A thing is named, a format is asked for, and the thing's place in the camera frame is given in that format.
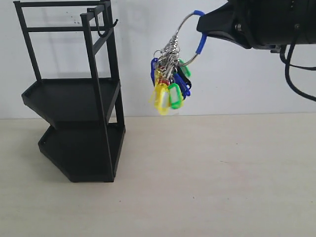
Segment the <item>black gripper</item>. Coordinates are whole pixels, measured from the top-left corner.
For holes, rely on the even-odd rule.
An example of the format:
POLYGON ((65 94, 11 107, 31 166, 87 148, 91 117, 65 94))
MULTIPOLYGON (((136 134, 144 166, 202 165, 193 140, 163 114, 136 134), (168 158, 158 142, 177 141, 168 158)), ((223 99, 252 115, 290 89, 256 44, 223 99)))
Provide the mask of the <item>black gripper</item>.
POLYGON ((316 42, 314 0, 233 0, 201 16, 197 31, 246 49, 316 42))

